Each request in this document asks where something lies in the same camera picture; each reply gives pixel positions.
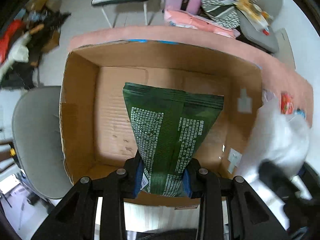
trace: white barcode label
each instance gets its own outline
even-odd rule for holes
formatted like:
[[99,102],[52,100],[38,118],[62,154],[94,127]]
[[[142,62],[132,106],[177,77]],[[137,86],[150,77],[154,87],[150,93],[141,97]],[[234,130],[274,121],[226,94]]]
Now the white barcode label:
[[148,185],[149,181],[147,179],[147,177],[144,175],[142,176],[142,181],[141,181],[141,189],[143,189],[146,185]]

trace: white plastic bag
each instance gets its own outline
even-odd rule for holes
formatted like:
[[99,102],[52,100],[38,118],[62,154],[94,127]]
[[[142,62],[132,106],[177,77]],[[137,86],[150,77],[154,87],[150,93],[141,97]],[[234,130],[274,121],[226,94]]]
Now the white plastic bag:
[[265,159],[277,164],[289,178],[297,175],[308,153],[309,131],[301,115],[280,114],[277,98],[266,102],[258,110],[236,175],[255,184],[259,165]]

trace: white chair leg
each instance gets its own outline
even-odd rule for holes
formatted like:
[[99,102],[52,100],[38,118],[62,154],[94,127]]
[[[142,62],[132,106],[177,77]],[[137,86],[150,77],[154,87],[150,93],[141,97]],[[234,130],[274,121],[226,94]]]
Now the white chair leg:
[[102,13],[103,13],[104,17],[106,18],[106,20],[107,20],[107,22],[108,22],[108,24],[109,24],[110,28],[112,29],[112,28],[113,28],[113,26],[111,25],[111,23],[110,23],[110,21],[109,21],[109,19],[108,19],[108,17],[107,17],[107,14],[106,14],[106,12],[105,12],[105,10],[104,10],[103,6],[102,6],[102,8],[101,8],[101,11],[102,11]]
[[146,25],[148,25],[147,2],[143,2],[143,11],[144,11],[144,22]]

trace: gray chair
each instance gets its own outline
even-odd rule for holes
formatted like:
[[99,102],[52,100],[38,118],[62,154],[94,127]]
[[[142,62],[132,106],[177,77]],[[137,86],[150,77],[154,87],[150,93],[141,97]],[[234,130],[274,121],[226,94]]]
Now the gray chair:
[[14,148],[31,190],[60,199],[72,187],[64,169],[59,124],[61,87],[35,88],[18,101],[12,117]]
[[[252,0],[262,10],[266,11],[269,15],[276,19],[278,16],[283,0]],[[257,31],[253,25],[248,21],[241,11],[237,11],[240,18],[240,30],[243,36],[251,43],[256,44],[268,53],[277,53],[279,51],[278,41],[272,27],[269,27],[269,35]]]

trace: open cardboard box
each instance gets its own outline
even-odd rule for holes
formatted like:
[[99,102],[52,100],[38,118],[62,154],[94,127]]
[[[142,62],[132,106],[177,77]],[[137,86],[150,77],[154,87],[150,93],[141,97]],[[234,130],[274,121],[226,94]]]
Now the open cardboard box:
[[[218,94],[224,109],[195,154],[202,167],[228,173],[231,148],[243,153],[261,107],[260,69],[235,56],[193,45],[162,41],[119,41],[73,50],[67,59],[60,98],[65,168],[73,183],[98,179],[135,156],[137,145],[125,107],[125,82]],[[237,111],[240,89],[252,99],[252,113]],[[140,192],[128,202],[189,206],[198,199]]]

